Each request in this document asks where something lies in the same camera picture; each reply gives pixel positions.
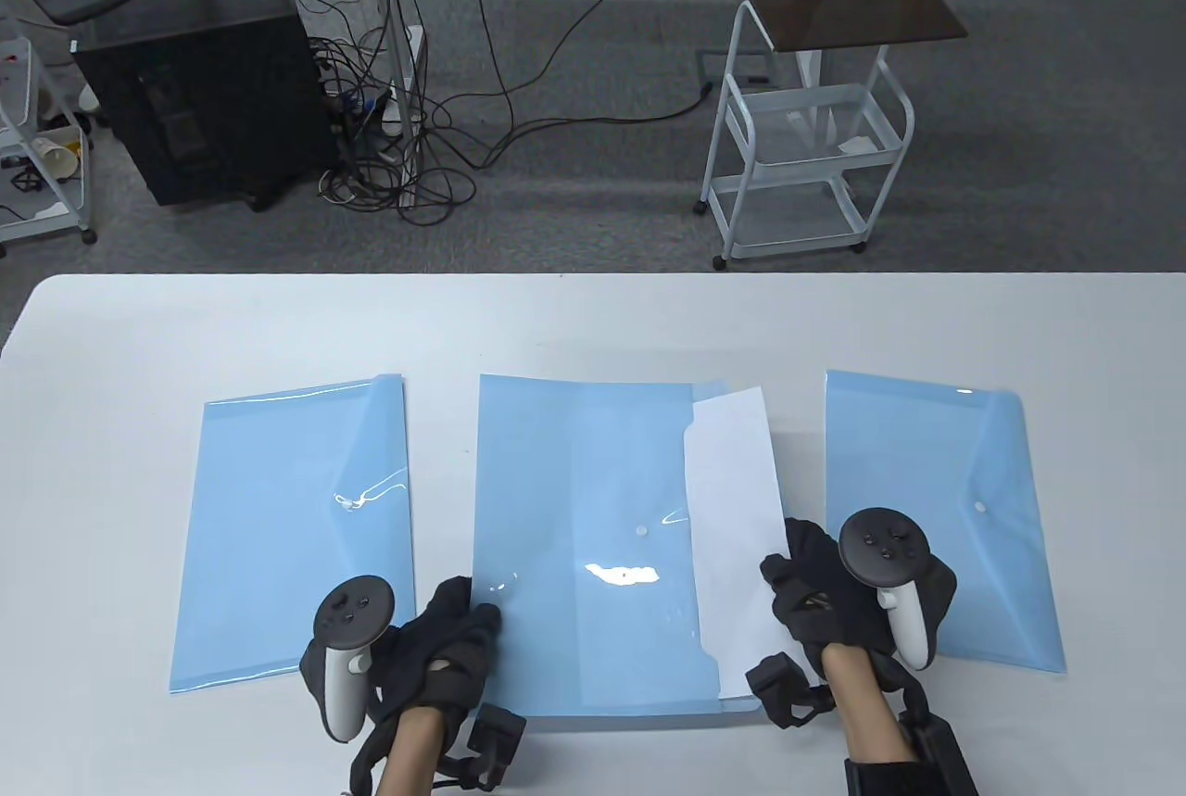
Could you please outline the person's right hand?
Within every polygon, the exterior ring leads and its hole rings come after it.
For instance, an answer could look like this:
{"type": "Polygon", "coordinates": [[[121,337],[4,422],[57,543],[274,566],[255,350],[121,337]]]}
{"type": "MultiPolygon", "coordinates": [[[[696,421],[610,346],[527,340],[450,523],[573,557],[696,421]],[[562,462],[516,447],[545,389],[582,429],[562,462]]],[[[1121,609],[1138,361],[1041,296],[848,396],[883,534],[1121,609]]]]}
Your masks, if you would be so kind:
{"type": "Polygon", "coordinates": [[[822,675],[822,651],[839,644],[901,661],[920,671],[938,650],[938,630],[958,579],[906,512],[853,512],[833,537],[820,524],[784,521],[788,554],[760,562],[774,592],[774,618],[822,675]]]}

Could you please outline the person's left hand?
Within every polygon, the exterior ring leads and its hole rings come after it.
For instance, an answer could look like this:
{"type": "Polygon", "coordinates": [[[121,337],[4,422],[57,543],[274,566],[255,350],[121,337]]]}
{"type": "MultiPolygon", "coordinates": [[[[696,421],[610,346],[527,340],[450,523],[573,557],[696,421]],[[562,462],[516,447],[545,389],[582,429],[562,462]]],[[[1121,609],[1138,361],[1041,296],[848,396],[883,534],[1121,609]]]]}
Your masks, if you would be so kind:
{"type": "Polygon", "coordinates": [[[432,708],[442,714],[452,744],[486,690],[499,633],[500,610],[472,601],[470,577],[442,581],[423,613],[385,630],[372,645],[372,722],[394,727],[406,711],[432,708]]]}

